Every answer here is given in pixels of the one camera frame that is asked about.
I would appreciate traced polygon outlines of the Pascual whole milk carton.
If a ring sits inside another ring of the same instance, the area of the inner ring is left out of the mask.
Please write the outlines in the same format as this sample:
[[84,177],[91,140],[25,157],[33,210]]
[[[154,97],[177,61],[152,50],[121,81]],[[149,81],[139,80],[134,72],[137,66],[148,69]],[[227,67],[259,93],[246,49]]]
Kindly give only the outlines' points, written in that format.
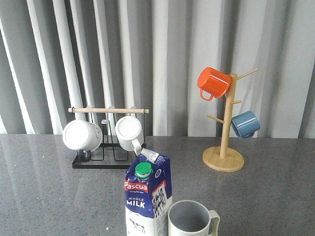
[[168,210],[172,205],[170,158],[142,149],[126,171],[126,234],[168,235]]

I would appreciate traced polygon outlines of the grey cream cup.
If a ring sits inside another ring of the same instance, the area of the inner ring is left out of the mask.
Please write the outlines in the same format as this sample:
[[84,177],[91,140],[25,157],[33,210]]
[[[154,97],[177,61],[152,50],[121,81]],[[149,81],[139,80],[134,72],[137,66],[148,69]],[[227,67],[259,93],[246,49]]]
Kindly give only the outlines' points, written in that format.
[[168,211],[170,236],[217,236],[220,216],[192,200],[174,203]]

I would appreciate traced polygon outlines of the white ribbed mug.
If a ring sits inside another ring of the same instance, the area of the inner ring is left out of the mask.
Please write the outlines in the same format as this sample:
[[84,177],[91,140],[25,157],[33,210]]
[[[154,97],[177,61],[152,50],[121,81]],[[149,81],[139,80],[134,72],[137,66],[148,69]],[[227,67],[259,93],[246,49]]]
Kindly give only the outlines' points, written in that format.
[[120,146],[127,151],[134,151],[139,155],[142,151],[144,136],[141,122],[132,116],[125,116],[118,120],[115,132]]

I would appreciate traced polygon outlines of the orange mug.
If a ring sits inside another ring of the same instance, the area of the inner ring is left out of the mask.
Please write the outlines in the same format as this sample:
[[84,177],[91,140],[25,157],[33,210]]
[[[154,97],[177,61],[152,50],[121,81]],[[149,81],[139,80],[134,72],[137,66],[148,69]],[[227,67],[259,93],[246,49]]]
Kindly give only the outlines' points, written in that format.
[[214,97],[222,97],[229,89],[231,80],[230,75],[214,68],[206,67],[197,80],[200,97],[206,101],[211,101]]

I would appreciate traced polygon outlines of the wooden mug tree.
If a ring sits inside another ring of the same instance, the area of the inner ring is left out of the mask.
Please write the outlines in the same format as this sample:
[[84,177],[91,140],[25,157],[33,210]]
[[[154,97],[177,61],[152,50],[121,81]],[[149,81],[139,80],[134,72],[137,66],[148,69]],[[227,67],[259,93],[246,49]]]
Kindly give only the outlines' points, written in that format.
[[244,165],[243,156],[238,151],[228,147],[231,119],[234,105],[242,102],[241,100],[235,100],[237,81],[255,73],[257,70],[258,69],[254,69],[240,76],[236,74],[230,74],[231,84],[224,95],[226,100],[224,104],[223,120],[212,115],[207,115],[208,117],[222,123],[220,146],[209,147],[204,150],[202,154],[202,159],[205,165],[216,171],[229,173],[236,172],[242,169]]

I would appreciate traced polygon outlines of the white smooth smiley mug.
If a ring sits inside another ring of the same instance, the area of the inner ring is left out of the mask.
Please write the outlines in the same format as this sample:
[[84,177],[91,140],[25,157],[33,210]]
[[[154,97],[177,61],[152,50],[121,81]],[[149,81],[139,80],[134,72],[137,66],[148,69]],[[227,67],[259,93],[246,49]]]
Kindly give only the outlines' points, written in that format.
[[102,142],[102,131],[94,123],[73,120],[63,129],[63,142],[71,150],[94,151]]

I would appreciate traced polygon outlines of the blue mug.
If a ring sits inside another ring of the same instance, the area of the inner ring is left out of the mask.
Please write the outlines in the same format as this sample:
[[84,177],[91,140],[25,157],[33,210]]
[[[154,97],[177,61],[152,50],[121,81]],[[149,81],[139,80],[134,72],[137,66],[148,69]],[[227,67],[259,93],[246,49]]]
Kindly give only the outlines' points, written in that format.
[[238,138],[249,139],[260,129],[260,122],[252,111],[246,111],[232,118],[231,127]]

